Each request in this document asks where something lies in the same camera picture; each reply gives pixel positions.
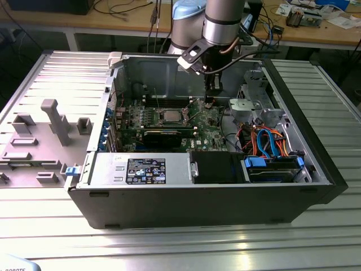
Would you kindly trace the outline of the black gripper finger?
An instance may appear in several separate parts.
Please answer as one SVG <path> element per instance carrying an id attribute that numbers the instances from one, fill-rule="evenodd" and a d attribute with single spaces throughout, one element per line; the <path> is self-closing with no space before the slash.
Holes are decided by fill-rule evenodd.
<path id="1" fill-rule="evenodd" d="M 211 103 L 215 96 L 223 92 L 222 72 L 204 76 L 205 103 Z"/>

